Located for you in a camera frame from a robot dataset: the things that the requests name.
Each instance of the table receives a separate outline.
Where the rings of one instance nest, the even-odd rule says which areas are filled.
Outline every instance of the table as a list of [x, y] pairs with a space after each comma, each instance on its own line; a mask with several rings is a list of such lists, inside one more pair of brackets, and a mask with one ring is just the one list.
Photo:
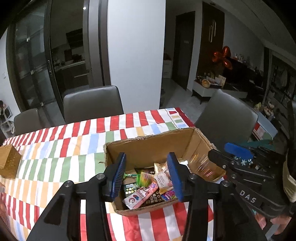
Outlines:
[[[84, 182], [103, 172], [105, 143], [189, 126], [194, 125], [180, 108], [169, 108], [86, 120], [6, 139], [4, 145], [13, 144], [22, 154], [16, 179], [0, 177], [6, 186], [1, 198], [12, 233], [26, 240], [63, 182]], [[181, 241], [188, 203], [131, 217], [114, 213], [111, 203], [106, 203], [106, 210], [113, 241]], [[208, 240], [212, 240], [212, 200], [208, 210]], [[81, 240], [87, 240], [85, 200], [81, 202]]]

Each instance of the wicker basket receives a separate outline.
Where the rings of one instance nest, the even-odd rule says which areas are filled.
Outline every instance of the wicker basket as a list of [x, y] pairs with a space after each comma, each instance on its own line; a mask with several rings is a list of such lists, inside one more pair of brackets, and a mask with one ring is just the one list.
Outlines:
[[21, 157], [13, 145], [1, 146], [0, 175], [4, 178], [15, 178]]

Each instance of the pink snack package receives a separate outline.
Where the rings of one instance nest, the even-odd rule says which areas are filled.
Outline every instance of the pink snack package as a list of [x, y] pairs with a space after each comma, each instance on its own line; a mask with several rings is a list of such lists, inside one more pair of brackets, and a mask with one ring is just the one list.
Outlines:
[[158, 185], [155, 180], [148, 187], [141, 187], [133, 194], [123, 200], [123, 203], [129, 209], [139, 208], [156, 190]]

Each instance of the chair backrest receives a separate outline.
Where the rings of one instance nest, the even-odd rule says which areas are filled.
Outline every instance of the chair backrest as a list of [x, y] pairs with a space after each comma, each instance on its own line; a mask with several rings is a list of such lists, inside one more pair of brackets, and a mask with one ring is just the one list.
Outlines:
[[198, 118], [195, 126], [220, 151], [227, 142], [248, 141], [258, 120], [257, 113], [235, 97], [217, 90]]
[[14, 119], [14, 125], [16, 136], [43, 129], [36, 108], [18, 114]]
[[123, 114], [116, 86], [77, 91], [64, 97], [66, 124]]

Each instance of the dark wooden door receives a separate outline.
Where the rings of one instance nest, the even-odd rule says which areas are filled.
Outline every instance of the dark wooden door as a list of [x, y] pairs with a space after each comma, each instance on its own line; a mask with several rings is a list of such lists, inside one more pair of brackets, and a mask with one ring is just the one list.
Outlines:
[[194, 40], [195, 11], [176, 16], [172, 79], [187, 89]]
[[196, 76], [208, 73], [213, 68], [213, 53], [222, 51], [223, 39], [224, 12], [202, 2], [202, 36]]

